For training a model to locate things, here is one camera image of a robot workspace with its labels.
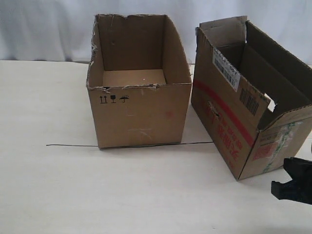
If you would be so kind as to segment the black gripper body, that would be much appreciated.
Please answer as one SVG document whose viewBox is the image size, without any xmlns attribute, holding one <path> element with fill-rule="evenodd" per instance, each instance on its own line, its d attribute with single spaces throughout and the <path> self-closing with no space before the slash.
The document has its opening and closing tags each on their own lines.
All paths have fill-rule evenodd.
<svg viewBox="0 0 312 234">
<path fill-rule="evenodd" d="M 298 199 L 294 200 L 301 203 L 312 203 L 312 170 L 304 174 L 289 174 L 293 181 L 297 183 Z"/>
</svg>

